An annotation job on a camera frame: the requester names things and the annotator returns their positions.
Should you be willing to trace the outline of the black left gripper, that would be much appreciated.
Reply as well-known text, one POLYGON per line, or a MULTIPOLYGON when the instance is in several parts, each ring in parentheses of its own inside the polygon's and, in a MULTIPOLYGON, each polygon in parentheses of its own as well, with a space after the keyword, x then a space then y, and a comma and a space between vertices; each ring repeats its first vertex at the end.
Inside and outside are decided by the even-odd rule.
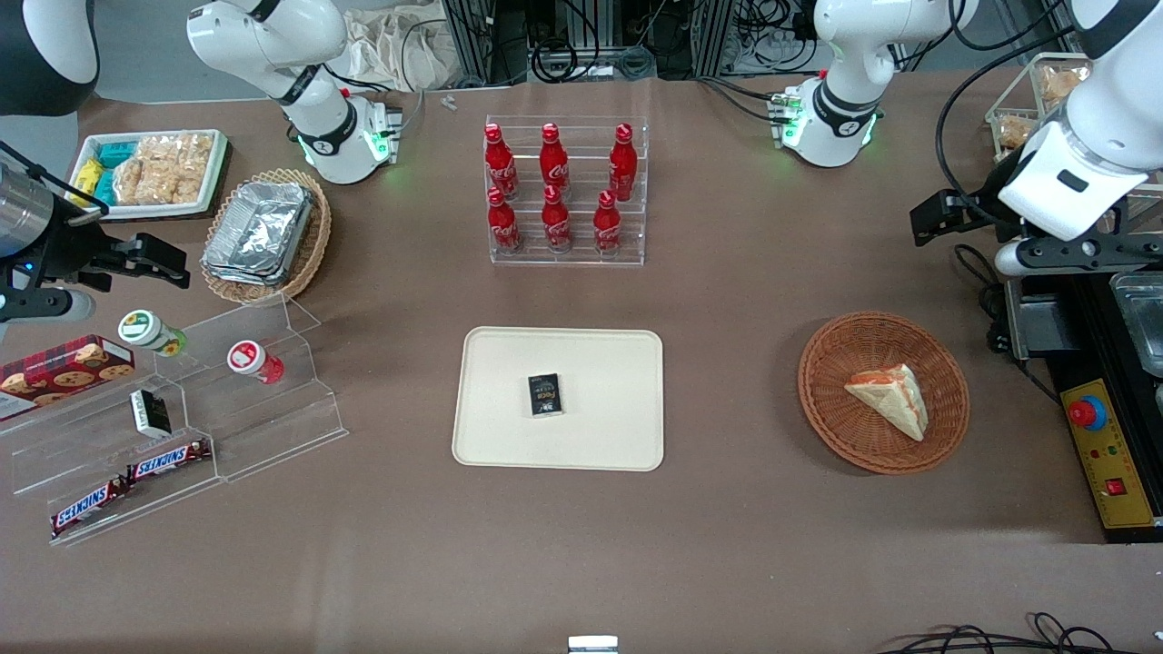
POLYGON ((947 234, 992 227, 996 239, 1012 237, 1012 212, 1003 207, 999 190, 982 186, 972 193, 943 189, 909 211, 915 247, 947 234))

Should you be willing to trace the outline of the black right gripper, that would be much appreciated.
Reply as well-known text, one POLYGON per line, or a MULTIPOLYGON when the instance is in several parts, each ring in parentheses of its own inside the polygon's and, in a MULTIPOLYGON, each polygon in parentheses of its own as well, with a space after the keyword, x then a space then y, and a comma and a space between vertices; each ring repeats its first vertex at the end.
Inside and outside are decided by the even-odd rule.
POLYGON ((84 218, 73 202, 53 196, 53 215, 45 232, 20 253, 20 278, 28 287, 48 282, 83 285, 98 292, 112 289, 114 276, 150 278, 187 290, 186 253, 151 234, 134 234, 127 241, 105 234, 97 221, 84 218))

